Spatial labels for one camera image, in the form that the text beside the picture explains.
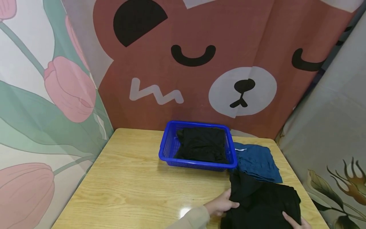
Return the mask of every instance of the wood grain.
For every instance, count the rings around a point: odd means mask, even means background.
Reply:
[[[230,187],[226,172],[170,167],[160,161],[162,135],[117,129],[52,228],[165,228]],[[273,140],[233,140],[268,147],[284,184],[297,190],[304,218],[314,229],[328,228]],[[207,228],[217,229],[219,222],[213,218]]]

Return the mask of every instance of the black clothing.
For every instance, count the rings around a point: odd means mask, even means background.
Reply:
[[[257,181],[238,170],[230,182],[230,200],[240,206],[221,219],[221,229],[292,229],[282,211],[301,224],[300,198],[293,187]]]
[[[177,131],[181,143],[174,158],[203,162],[229,162],[225,154],[225,131],[219,128],[184,128]]]

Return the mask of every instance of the beige sleeve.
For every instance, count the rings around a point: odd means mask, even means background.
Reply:
[[[167,227],[167,229],[206,229],[206,224],[209,220],[210,215],[202,205],[191,209],[180,220]]]

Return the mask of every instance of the blue plastic basket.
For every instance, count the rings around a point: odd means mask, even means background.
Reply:
[[[183,128],[194,128],[194,127],[220,128],[225,131],[225,141],[226,141],[225,152],[226,152],[226,159],[229,161],[229,164],[201,162],[196,160],[184,160],[174,158],[174,155],[177,153],[180,147],[180,142],[177,137],[177,130]],[[166,161],[167,164],[170,166],[205,169],[213,171],[224,171],[226,169],[233,169],[238,164],[238,161],[236,159],[234,143],[232,141],[229,128],[227,128],[224,125],[199,123],[199,122],[182,122],[182,121],[168,122],[164,130],[163,139],[161,140],[159,158],[160,160]]]

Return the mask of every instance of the blue denim clothing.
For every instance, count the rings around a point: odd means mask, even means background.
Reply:
[[[277,168],[269,148],[260,145],[241,144],[234,142],[237,169],[251,175],[259,181],[282,183],[280,171]]]

